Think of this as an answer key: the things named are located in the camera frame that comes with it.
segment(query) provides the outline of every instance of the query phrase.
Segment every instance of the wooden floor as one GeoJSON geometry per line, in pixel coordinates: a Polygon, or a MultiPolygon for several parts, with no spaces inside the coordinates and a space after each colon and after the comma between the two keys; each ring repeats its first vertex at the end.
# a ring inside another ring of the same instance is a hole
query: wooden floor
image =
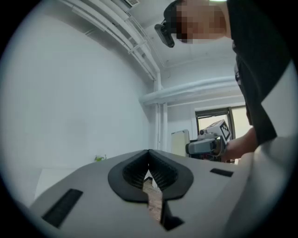
{"type": "Polygon", "coordinates": [[[147,180],[143,185],[143,191],[148,194],[149,197],[149,212],[151,216],[160,221],[160,215],[162,213],[162,192],[158,188],[152,187],[152,181],[147,180]]]}

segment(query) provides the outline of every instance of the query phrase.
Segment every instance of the window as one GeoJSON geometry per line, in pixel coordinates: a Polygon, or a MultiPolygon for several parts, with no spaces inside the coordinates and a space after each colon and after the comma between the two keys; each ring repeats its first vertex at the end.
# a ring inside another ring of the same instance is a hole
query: window
{"type": "Polygon", "coordinates": [[[234,127],[235,127],[235,138],[239,138],[245,135],[252,126],[249,124],[246,116],[246,108],[232,108],[234,127]]]}
{"type": "Polygon", "coordinates": [[[197,132],[212,123],[224,119],[231,132],[231,139],[236,139],[248,132],[252,126],[246,116],[245,106],[228,107],[216,110],[196,112],[197,132]]]}

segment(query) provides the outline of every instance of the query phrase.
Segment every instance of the black shirt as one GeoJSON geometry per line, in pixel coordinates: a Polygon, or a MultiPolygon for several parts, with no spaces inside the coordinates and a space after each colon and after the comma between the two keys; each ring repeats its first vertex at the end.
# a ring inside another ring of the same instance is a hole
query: black shirt
{"type": "Polygon", "coordinates": [[[286,43],[250,0],[227,1],[236,81],[244,95],[247,116],[257,134],[258,144],[276,137],[274,127],[261,102],[278,82],[291,58],[286,43]]]}

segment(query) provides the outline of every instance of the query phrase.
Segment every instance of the person's arm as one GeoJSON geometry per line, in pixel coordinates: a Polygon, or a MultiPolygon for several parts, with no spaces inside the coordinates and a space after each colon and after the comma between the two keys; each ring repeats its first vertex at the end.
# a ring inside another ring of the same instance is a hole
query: person's arm
{"type": "Polygon", "coordinates": [[[231,140],[227,143],[222,161],[239,159],[244,154],[254,152],[257,148],[256,131],[251,128],[244,136],[231,140]]]}

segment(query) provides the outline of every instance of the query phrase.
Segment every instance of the person's hand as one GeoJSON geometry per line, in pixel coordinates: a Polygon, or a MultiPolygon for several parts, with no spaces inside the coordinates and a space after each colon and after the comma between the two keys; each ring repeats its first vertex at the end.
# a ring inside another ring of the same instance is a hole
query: person's hand
{"type": "Polygon", "coordinates": [[[254,152],[256,148],[256,132],[254,128],[251,128],[244,136],[227,143],[225,153],[221,156],[222,162],[239,159],[246,153],[254,152]]]}

